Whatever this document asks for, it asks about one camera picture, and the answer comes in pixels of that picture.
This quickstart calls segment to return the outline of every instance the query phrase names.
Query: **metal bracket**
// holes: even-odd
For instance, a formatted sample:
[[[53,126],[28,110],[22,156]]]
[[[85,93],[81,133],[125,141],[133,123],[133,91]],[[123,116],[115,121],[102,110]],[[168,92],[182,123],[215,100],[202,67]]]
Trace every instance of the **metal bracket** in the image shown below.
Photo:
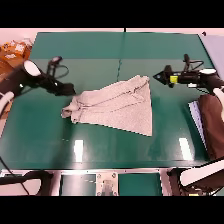
[[[118,173],[96,174],[96,196],[118,196]]]

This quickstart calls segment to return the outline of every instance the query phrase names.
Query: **crumpled cloth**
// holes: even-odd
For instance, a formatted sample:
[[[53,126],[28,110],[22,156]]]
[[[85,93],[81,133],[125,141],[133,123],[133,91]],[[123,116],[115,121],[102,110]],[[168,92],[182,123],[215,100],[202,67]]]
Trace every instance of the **crumpled cloth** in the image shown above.
[[[74,124],[98,124],[152,136],[149,78],[136,75],[100,90],[84,91],[73,97],[61,116],[71,116]]]

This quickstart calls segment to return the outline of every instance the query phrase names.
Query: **green table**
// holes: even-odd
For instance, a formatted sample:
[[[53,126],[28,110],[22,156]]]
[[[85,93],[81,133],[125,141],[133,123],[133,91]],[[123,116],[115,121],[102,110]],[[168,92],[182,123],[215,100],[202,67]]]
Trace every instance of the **green table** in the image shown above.
[[[99,89],[136,74],[152,75],[166,64],[183,69],[183,55],[212,63],[197,35],[161,33],[38,33],[31,59],[46,70],[61,55],[70,72],[62,82],[77,93]],[[61,109],[71,97],[35,89],[15,100],[1,141],[0,154],[11,169],[106,169],[192,166],[208,160],[188,103],[200,93],[183,85],[169,89],[150,79],[153,135],[99,125],[72,124]],[[179,138],[186,138],[192,159],[185,159]],[[84,141],[83,162],[75,162],[74,142]]]

